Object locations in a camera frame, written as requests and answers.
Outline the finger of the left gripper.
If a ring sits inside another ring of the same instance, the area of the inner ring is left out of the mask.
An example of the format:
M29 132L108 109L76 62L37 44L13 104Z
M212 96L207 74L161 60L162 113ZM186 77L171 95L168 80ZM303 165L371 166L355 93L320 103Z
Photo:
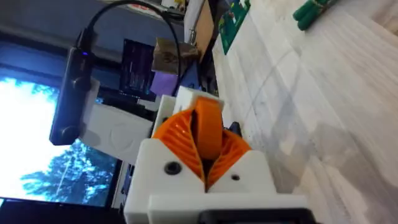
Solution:
M204 97L211 100L215 100L220 105L221 110L224 108L224 101L210 93L194 90L192 88L187 88L180 86L175 100L173 114L177 114L183 110L187 110L195 105L197 98Z

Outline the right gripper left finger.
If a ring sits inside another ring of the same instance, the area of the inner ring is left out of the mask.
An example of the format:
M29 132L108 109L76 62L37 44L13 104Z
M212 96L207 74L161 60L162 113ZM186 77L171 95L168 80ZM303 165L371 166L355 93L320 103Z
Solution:
M126 223L197 223L205 175L191 131L192 110L165 120L141 142L124 204Z

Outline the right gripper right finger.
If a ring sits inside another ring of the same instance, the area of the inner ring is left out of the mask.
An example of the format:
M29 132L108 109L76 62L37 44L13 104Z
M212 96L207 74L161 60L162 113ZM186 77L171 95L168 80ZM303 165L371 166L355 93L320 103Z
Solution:
M224 130L221 153L207 176L209 193L274 194L276 188L265 154L237 134Z

